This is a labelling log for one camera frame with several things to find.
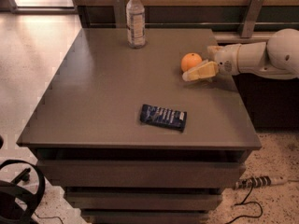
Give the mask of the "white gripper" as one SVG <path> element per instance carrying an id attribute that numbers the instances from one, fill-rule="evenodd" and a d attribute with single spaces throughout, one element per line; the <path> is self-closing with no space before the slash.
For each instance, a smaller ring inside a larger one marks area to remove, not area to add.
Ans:
<path id="1" fill-rule="evenodd" d="M 235 76 L 239 74 L 237 65 L 237 56 L 240 44 L 227 46 L 208 46 L 207 53 L 209 59 L 215 62 L 203 60 L 195 67 L 184 72 L 182 78 L 184 81 L 195 81 L 199 79 L 207 79 L 216 76 L 219 71 L 223 75 Z"/>

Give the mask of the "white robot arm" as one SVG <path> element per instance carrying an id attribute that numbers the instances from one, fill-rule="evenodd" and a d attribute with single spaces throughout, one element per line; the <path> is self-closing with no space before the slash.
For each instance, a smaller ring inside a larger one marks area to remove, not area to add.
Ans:
<path id="1" fill-rule="evenodd" d="M 299 78 L 299 31 L 283 29 L 267 42 L 208 46 L 208 59 L 185 71 L 184 81 L 210 79 L 217 74 L 253 74 L 270 79 Z"/>

